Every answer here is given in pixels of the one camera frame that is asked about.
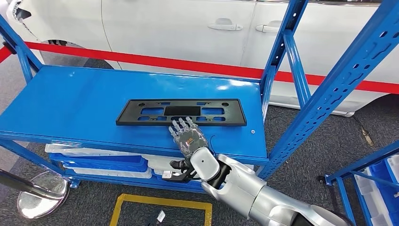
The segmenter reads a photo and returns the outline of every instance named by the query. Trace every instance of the metal pole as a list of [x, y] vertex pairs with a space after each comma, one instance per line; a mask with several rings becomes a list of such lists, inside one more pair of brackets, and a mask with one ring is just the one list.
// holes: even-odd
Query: metal pole
[[49, 200], [61, 200], [64, 198], [64, 194], [52, 192], [45, 187], [36, 185], [28, 180], [18, 177], [14, 174], [6, 172], [0, 169], [0, 184], [19, 190], [21, 192], [27, 192], [39, 198]]

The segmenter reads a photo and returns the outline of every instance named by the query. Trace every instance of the black cable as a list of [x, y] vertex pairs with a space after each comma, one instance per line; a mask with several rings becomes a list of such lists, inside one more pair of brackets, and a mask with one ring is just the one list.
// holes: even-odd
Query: black cable
[[213, 150], [213, 146], [212, 146], [212, 138], [215, 137], [215, 135], [212, 135], [211, 138], [209, 139], [209, 144], [210, 144], [210, 151], [213, 154], [214, 157], [216, 157], [216, 152]]

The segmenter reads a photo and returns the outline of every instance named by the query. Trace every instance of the robotic arm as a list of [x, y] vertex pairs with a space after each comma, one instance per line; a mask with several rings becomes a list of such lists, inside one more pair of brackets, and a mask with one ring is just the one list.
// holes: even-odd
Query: robotic arm
[[180, 173], [164, 171], [162, 178], [174, 182], [201, 179], [206, 193], [263, 226], [350, 226], [345, 218], [316, 205], [309, 205], [266, 185], [249, 167], [223, 154], [217, 157], [189, 117], [173, 121], [169, 131], [185, 160], [172, 161]]

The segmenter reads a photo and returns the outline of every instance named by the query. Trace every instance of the blue shelf surface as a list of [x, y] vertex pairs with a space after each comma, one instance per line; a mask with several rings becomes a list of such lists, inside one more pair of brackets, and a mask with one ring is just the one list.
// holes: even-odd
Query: blue shelf surface
[[130, 99], [173, 98], [239, 99], [247, 126], [201, 129], [216, 153], [268, 162], [257, 80], [45, 65], [0, 116], [0, 138], [181, 157], [166, 126], [115, 125]]
[[167, 189], [167, 190], [182, 191], [182, 192], [204, 193], [204, 190], [202, 189], [201, 183], [199, 181], [190, 181], [188, 183], [168, 182], [162, 180], [161, 176], [156, 175], [154, 173], [152, 173], [152, 177], [150, 179], [145, 179], [145, 178], [125, 178], [125, 177], [77, 174], [73, 170], [67, 169], [63, 176], [78, 180], [90, 180], [96, 182], [150, 187], [150, 188]]

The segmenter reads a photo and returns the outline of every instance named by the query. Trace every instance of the car door handle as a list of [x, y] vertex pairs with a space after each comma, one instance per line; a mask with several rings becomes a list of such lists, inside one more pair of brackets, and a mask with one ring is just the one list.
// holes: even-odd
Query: car door handle
[[281, 22], [281, 20], [272, 20], [268, 24], [260, 24], [255, 26], [255, 29], [259, 32], [278, 32]]
[[240, 31], [243, 28], [240, 24], [233, 24], [229, 18], [219, 18], [213, 24], [208, 24], [208, 27], [225, 31]]

